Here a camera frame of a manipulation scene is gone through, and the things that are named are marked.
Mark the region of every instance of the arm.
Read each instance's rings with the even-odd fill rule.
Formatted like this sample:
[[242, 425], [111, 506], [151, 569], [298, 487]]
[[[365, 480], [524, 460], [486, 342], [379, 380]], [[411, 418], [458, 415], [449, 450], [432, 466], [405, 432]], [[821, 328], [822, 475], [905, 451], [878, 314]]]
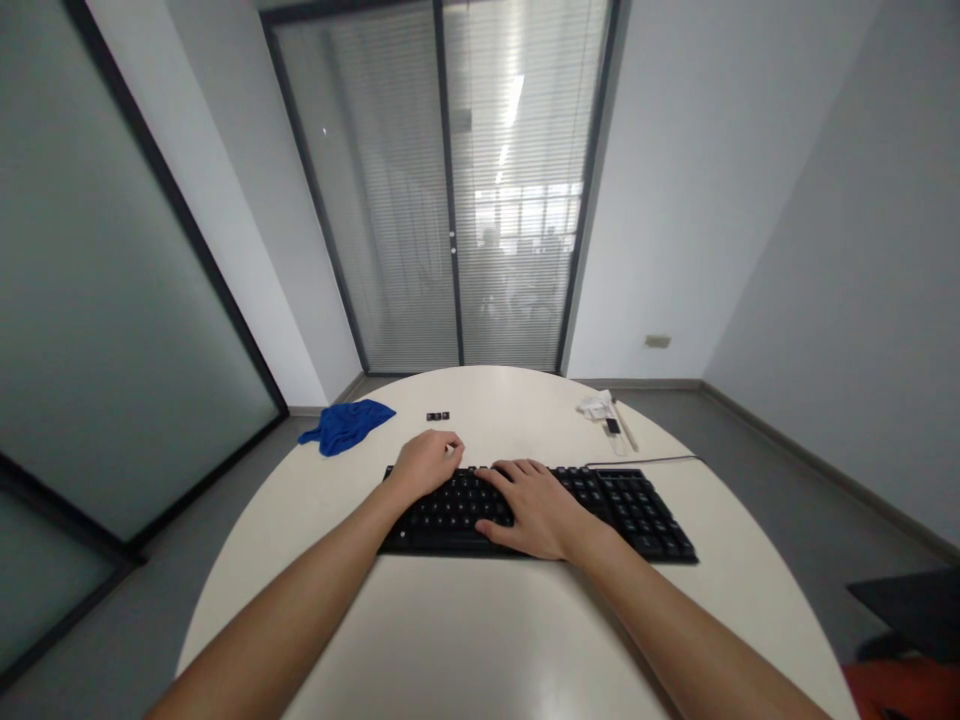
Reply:
[[280, 717], [353, 603], [390, 528], [447, 480], [462, 457], [463, 443], [451, 432], [428, 430], [410, 440], [390, 477], [241, 610], [147, 717]]
[[796, 685], [582, 508], [543, 465], [516, 460], [494, 467], [477, 474], [507, 499], [516, 524], [505, 528], [481, 520], [477, 530], [491, 542], [579, 567], [613, 607], [686, 720], [829, 720]]

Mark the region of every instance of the finger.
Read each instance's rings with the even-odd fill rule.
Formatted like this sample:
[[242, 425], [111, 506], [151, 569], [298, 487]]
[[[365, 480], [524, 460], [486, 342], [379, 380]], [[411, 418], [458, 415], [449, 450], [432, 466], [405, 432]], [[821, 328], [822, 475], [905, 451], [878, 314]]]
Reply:
[[437, 430], [437, 435], [440, 436], [440, 439], [443, 440], [444, 445], [453, 445], [454, 447], [461, 447], [463, 445], [463, 440], [460, 439], [460, 436], [455, 432], [449, 430]]
[[534, 470], [537, 472], [546, 473], [547, 475], [551, 474], [550, 470], [547, 469], [547, 466], [539, 460], [527, 460], [527, 462], [533, 465]]
[[504, 497], [513, 492], [513, 485], [510, 481], [492, 468], [480, 468], [476, 475], [481, 480], [486, 480], [493, 485]]
[[460, 467], [460, 461], [463, 460], [463, 451], [465, 449], [463, 445], [453, 446], [453, 453], [448, 458], [448, 462], [453, 465], [453, 467]]
[[513, 460], [497, 460], [493, 466], [510, 476], [510, 479], [516, 482], [523, 477], [523, 470], [517, 467]]
[[527, 475], [537, 474], [536, 469], [533, 467], [533, 463], [531, 463], [529, 460], [514, 460], [514, 462], [517, 464], [517, 467], [523, 470], [523, 472]]
[[516, 528], [506, 528], [491, 520], [477, 520], [474, 529], [495, 545], [519, 550], [517, 542], [519, 541], [520, 531]]

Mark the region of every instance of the baseboard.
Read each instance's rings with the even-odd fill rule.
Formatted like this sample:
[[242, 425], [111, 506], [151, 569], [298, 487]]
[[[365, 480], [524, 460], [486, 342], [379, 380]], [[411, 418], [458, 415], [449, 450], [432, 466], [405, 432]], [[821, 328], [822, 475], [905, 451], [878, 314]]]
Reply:
[[836, 484], [847, 494], [852, 495], [862, 504], [869, 507], [875, 513], [883, 517], [889, 523], [898, 528], [905, 535], [913, 538], [924, 547], [951, 564], [960, 563], [960, 548], [947, 542], [942, 537], [934, 533], [926, 526], [920, 524], [909, 515], [898, 510], [882, 497], [872, 490], [866, 488], [852, 477], [847, 475], [839, 468], [831, 465], [826, 460], [803, 447], [794, 440], [784, 435], [770, 423], [762, 420], [733, 400], [722, 391], [710, 383], [703, 381], [700, 387], [701, 392], [716, 402], [718, 405], [726, 408], [747, 425], [757, 432], [764, 435], [768, 440], [778, 445], [781, 449], [793, 455], [800, 462], [808, 465], [827, 480]]
[[325, 405], [290, 405], [290, 417], [320, 417], [320, 411]]
[[363, 371], [361, 370], [360, 373], [353, 379], [353, 382], [351, 382], [349, 385], [347, 385], [347, 387], [344, 389], [344, 391], [343, 391], [342, 393], [340, 393], [339, 395], [337, 395], [337, 399], [334, 400], [332, 404], [333, 404], [333, 405], [339, 405], [340, 403], [343, 403], [343, 402], [346, 402], [347, 400], [349, 400], [349, 399], [350, 399], [350, 396], [353, 395], [354, 391], [355, 391], [358, 387], [360, 387], [360, 383], [363, 382], [363, 379], [364, 379], [365, 377], [366, 377], [366, 375], [365, 375], [365, 374], [363, 373]]
[[592, 378], [575, 382], [598, 390], [699, 390], [703, 383], [695, 378]]

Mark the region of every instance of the wall outlet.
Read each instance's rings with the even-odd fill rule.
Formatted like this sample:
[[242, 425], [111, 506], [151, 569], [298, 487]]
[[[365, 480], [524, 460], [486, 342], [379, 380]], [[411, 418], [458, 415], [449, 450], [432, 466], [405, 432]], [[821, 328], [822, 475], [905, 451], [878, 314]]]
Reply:
[[670, 347], [671, 338], [669, 335], [647, 335], [647, 341], [643, 344], [644, 347], [649, 348], [668, 348]]

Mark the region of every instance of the small black object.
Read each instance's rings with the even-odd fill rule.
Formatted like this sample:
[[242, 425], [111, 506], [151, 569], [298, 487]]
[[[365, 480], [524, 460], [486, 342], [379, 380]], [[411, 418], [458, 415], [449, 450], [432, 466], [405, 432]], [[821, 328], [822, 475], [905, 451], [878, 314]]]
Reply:
[[[384, 480], [391, 470], [392, 467], [387, 468]], [[457, 469], [437, 490], [414, 503], [394, 525], [379, 552], [440, 557], [527, 557], [493, 545], [474, 529], [480, 519], [506, 527], [514, 522], [513, 512], [503, 496], [478, 478], [476, 470], [475, 466]], [[684, 565], [699, 562], [690, 538], [641, 471], [568, 467], [551, 472], [577, 502], [612, 525], [647, 560]], [[637, 502], [624, 502], [627, 496]]]

